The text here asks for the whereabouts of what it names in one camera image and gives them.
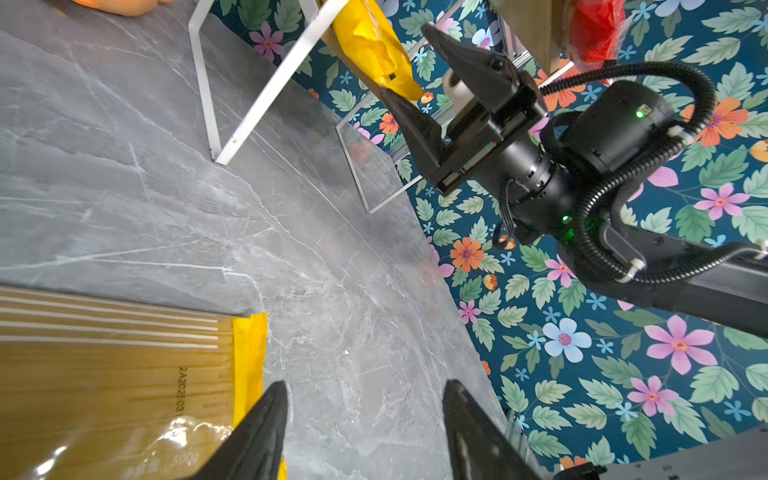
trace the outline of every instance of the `marble surface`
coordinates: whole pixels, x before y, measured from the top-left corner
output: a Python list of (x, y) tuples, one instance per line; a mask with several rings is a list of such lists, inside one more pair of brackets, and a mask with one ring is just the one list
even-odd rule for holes
[[(176, 0), (120, 18), (0, 5), (0, 283), (270, 314), (298, 478), (448, 478), (442, 387), (503, 414), (406, 197), (362, 208), (338, 117), (290, 84), (228, 167), (210, 162)], [(271, 65), (218, 20), (203, 45), (224, 138)], [(351, 128), (371, 202), (400, 185)]]

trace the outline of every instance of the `blue floral background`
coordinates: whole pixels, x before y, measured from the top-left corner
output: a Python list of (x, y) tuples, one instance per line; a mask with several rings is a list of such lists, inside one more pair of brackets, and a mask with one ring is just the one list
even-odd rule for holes
[[(419, 26), (449, 6), (446, 0), (379, 4), (406, 50)], [(624, 221), (714, 246), (768, 238), (768, 4), (633, 0), (624, 8), (631, 26), (620, 63), (695, 65), (719, 97), (705, 133), (645, 182), (623, 209)], [(220, 0), (213, 12), (275, 63), (303, 30), (296, 0)], [(445, 30), (497, 48), (495, 20), (486, 2), (467, 0)], [(424, 111), (434, 113), (447, 101), (439, 81), (446, 68), (429, 46), (414, 60), (414, 78), (427, 92)], [(533, 61), (525, 70), (546, 78)], [(322, 45), (295, 79), (340, 114), (365, 94)], [(690, 116), (693, 98), (677, 82), (636, 80)], [(553, 95), (548, 110), (584, 110), (605, 88), (591, 84)], [(399, 140), (396, 122), (378, 102), (353, 124), (385, 149)], [(396, 168), (404, 182), (416, 174), (409, 158)], [(498, 203), (472, 180), (447, 197), (422, 181), (409, 196), (456, 302), (456, 318), (446, 321), (466, 325), (502, 406), (516, 412), (543, 465), (566, 455), (634, 462), (768, 422), (767, 341), (591, 292), (560, 263), (551, 238), (492, 250)]]

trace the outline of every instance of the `small blue flower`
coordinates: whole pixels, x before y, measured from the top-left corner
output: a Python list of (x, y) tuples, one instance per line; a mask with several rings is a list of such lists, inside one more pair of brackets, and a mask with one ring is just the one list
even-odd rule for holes
[(704, 241), (707, 242), (712, 247), (718, 248), (725, 243), (725, 235), (718, 235), (717, 240), (712, 240), (711, 238), (705, 238)]
[(616, 415), (619, 415), (625, 422), (629, 422), (633, 417), (639, 417), (636, 412), (630, 410), (631, 408), (632, 404), (629, 402), (625, 402), (624, 406), (621, 406), (621, 404), (616, 405)]
[(626, 50), (619, 50), (619, 58), (623, 58), (624, 60), (629, 60), (629, 57), (636, 54), (637, 50), (634, 49), (632, 45), (628, 46)]
[(766, 72), (765, 75), (763, 74), (755, 75), (756, 79), (762, 80), (760, 82), (761, 85), (768, 85), (768, 67), (766, 67), (765, 72)]
[(482, 16), (485, 15), (485, 12), (485, 3), (481, 3), (478, 5), (477, 10), (475, 10), (475, 18), (482, 18)]
[(584, 95), (584, 101), (595, 101), (598, 99), (598, 93), (602, 90), (602, 87), (595, 88), (592, 85), (587, 85), (587, 89), (582, 91), (581, 94)]
[(605, 295), (600, 295), (600, 296), (598, 297), (598, 296), (597, 296), (597, 295), (595, 295), (594, 293), (590, 292), (590, 293), (589, 293), (589, 297), (590, 297), (590, 298), (587, 300), (587, 303), (591, 303), (591, 304), (592, 304), (592, 310), (593, 310), (593, 311), (594, 311), (594, 310), (597, 310), (597, 309), (598, 309), (598, 307), (600, 307), (600, 308), (602, 308), (603, 310), (605, 310), (605, 305), (603, 305), (603, 302), (604, 302), (605, 300), (608, 300), (608, 298), (607, 298)]
[(603, 355), (608, 353), (613, 353), (614, 350), (611, 348), (614, 345), (613, 342), (605, 342), (605, 339), (600, 339), (600, 342), (598, 343), (598, 346), (600, 347), (600, 351), (603, 353)]
[(516, 262), (518, 259), (512, 258), (512, 252), (502, 253), (502, 263), (506, 266), (512, 265), (512, 262)]
[(518, 417), (518, 422), (520, 422), (520, 426), (523, 428), (523, 430), (531, 428), (529, 424), (525, 423), (525, 415), (520, 415)]
[(650, 11), (656, 8), (656, 4), (653, 3), (651, 5), (648, 5), (646, 2), (640, 3), (640, 9), (639, 10), (633, 10), (632, 11), (632, 18), (634, 20), (639, 20), (640, 17), (645, 18), (648, 20), (650, 18)]
[(515, 376), (520, 379), (521, 382), (524, 382), (526, 379), (530, 379), (531, 377), (526, 373), (525, 369), (515, 369), (517, 373), (515, 373)]
[(766, 14), (766, 16), (764, 16), (762, 20), (760, 20), (759, 18), (755, 20), (755, 22), (752, 25), (755, 25), (755, 28), (752, 30), (752, 33), (756, 33), (760, 30), (768, 31), (768, 14)]
[(725, 402), (725, 406), (728, 407), (725, 410), (726, 415), (733, 415), (737, 422), (741, 422), (741, 417), (751, 417), (752, 414), (748, 410), (741, 409), (741, 401), (736, 400), (733, 402)]
[(412, 61), (413, 61), (414, 63), (417, 63), (417, 64), (419, 64), (419, 63), (422, 63), (422, 60), (424, 60), (425, 58), (427, 58), (427, 52), (428, 52), (428, 50), (427, 50), (426, 48), (424, 48), (424, 47), (421, 47), (421, 48), (419, 49), (419, 51), (417, 51), (417, 52), (416, 52), (416, 53), (413, 55), (413, 60), (412, 60)]
[(531, 340), (528, 342), (528, 346), (535, 346), (536, 350), (541, 350), (541, 344), (547, 341), (546, 338), (538, 335), (538, 331), (534, 331), (533, 335), (529, 333), (527, 337), (529, 340)]
[(557, 323), (558, 317), (562, 315), (562, 313), (560, 312), (555, 312), (551, 306), (548, 309), (544, 310), (542, 313), (546, 315), (548, 322), (554, 322), (554, 323)]

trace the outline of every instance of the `cable clamp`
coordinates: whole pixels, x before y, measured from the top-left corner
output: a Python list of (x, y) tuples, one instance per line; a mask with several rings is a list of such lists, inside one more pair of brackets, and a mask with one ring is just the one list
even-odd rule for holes
[(647, 266), (647, 264), (643, 260), (640, 260), (639, 258), (632, 259), (632, 261), (630, 262), (630, 265), (631, 267), (627, 272), (627, 274), (624, 275), (623, 278), (617, 278), (616, 279), (617, 282), (629, 283), (634, 278), (635, 274), (637, 274), (637, 272), (641, 270), (645, 270), (645, 267)]
[(687, 131), (685, 128), (683, 128), (682, 125), (673, 125), (667, 130), (667, 136), (669, 137), (680, 137), (683, 139), (686, 145), (690, 145), (696, 140), (696, 137), (693, 136), (689, 131)]
[(762, 252), (755, 255), (755, 260), (762, 260), (765, 257), (768, 257), (768, 240), (764, 240), (762, 238), (757, 239), (757, 242), (755, 242), (758, 247), (762, 250)]

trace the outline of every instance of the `yellow package seal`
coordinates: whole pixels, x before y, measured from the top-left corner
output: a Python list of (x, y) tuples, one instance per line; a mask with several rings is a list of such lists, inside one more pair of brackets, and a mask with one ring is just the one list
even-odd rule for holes
[[(266, 313), (250, 318), (232, 317), (234, 344), (234, 418), (236, 427), (264, 393)], [(280, 462), (278, 480), (288, 480), (286, 459)]]
[(411, 60), (376, 0), (349, 0), (333, 21), (342, 50), (377, 84), (401, 97), (419, 100)]

